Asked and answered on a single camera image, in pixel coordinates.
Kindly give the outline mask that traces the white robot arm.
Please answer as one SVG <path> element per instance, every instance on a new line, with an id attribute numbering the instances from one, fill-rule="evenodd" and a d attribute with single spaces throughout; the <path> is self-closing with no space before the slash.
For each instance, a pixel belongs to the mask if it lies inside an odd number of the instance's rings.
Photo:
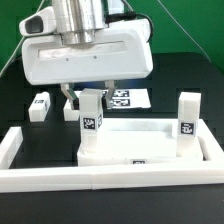
<path id="1" fill-rule="evenodd" d="M 145 78 L 153 70 L 152 22 L 117 7 L 105 13 L 102 0 L 52 0 L 19 29 L 26 79 L 59 84 L 69 100 L 75 99 L 70 84 L 103 81 L 111 107 L 116 80 Z"/>

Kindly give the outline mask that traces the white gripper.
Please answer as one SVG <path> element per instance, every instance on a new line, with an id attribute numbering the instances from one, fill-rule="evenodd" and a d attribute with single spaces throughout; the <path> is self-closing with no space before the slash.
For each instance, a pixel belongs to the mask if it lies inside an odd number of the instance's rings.
<path id="1" fill-rule="evenodd" d="M 33 85 L 61 84 L 72 110 L 79 100 L 70 83 L 106 81 L 106 105 L 112 108 L 114 80 L 145 78 L 152 72 L 150 34 L 149 22 L 139 19 L 112 23 L 89 44 L 66 46 L 58 35 L 28 38 L 22 46 L 25 77 Z"/>

